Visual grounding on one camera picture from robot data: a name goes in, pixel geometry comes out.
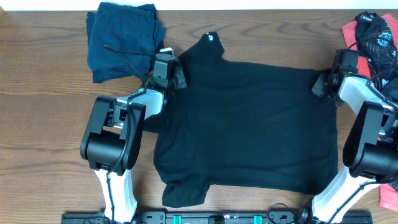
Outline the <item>plain black t-shirt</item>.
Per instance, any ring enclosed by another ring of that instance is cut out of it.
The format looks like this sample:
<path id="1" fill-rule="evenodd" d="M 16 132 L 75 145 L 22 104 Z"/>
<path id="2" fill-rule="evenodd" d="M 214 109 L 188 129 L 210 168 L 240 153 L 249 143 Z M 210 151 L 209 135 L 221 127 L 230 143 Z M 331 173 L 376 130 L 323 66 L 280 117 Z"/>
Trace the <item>plain black t-shirt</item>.
<path id="1" fill-rule="evenodd" d="M 167 207 L 200 205 L 212 185 L 319 194 L 338 172 L 336 106 L 318 70 L 231 62 L 216 32 L 179 60 L 187 87 L 146 120 Z"/>

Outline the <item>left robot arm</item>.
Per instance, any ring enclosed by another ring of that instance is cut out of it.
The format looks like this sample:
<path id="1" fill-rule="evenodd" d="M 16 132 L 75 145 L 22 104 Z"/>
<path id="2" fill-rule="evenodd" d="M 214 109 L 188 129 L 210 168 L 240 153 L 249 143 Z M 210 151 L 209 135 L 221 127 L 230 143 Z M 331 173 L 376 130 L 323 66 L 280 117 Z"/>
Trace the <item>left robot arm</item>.
<path id="1" fill-rule="evenodd" d="M 134 220 L 137 201 L 132 189 L 132 168 L 139 154 L 144 121 L 160 114 L 174 91 L 186 85 L 179 59 L 157 54 L 153 75 L 136 93 L 119 98 L 99 96 L 95 100 L 80 154 L 101 183 L 104 222 Z"/>

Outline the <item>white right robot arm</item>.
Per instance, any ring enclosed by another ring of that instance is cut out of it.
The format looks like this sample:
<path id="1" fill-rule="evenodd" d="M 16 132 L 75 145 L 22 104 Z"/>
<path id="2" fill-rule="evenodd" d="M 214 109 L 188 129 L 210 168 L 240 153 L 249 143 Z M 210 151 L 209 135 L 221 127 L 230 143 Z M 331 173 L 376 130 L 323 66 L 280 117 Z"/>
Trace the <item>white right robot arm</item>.
<path id="1" fill-rule="evenodd" d="M 340 223 L 361 197 L 397 180 L 397 105 L 353 72 L 321 73 L 312 91 L 346 103 L 356 119 L 343 148 L 343 167 L 303 208 L 300 222 Z"/>

